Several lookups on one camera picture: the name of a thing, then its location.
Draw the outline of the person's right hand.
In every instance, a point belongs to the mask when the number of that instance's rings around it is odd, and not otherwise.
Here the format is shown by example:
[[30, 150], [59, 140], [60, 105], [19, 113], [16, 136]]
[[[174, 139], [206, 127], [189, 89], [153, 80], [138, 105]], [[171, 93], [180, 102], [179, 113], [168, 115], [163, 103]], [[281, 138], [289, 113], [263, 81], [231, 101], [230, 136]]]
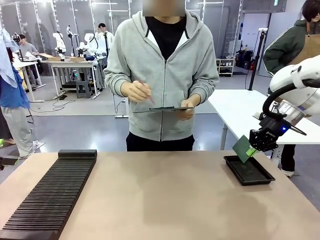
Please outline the person's right hand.
[[123, 96], [135, 103], [144, 102], [151, 97], [150, 87], [146, 83], [139, 80], [123, 83], [120, 91]]

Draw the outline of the person's left hand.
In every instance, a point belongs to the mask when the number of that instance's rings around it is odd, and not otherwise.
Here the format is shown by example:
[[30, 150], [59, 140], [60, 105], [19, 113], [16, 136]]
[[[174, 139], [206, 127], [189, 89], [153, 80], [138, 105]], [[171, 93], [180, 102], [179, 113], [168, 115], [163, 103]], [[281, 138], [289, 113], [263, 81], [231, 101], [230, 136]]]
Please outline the person's left hand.
[[182, 110], [179, 113], [179, 118], [182, 121], [187, 121], [191, 119], [195, 114], [195, 107], [197, 107], [201, 102], [201, 97], [198, 94], [190, 96], [181, 102], [181, 107], [188, 107], [186, 110]]

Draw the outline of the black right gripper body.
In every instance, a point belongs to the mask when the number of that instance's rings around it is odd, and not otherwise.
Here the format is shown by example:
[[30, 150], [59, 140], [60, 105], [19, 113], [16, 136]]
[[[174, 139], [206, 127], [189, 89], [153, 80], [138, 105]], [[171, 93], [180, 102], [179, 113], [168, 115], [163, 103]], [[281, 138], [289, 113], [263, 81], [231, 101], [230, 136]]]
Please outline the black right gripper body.
[[250, 145], [260, 152], [267, 152], [274, 150], [278, 147], [277, 137], [270, 133], [266, 128], [260, 128], [258, 130], [250, 130], [249, 143]]

